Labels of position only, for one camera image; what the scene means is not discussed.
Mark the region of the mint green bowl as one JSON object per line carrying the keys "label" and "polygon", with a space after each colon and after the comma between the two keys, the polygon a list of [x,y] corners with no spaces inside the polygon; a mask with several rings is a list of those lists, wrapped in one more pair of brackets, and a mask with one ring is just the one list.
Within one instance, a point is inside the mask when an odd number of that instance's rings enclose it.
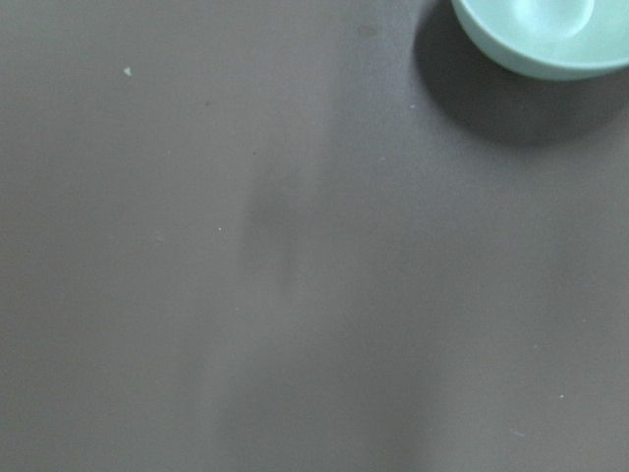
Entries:
{"label": "mint green bowl", "polygon": [[550,81],[628,68],[626,1],[453,1],[465,34],[490,60]]}

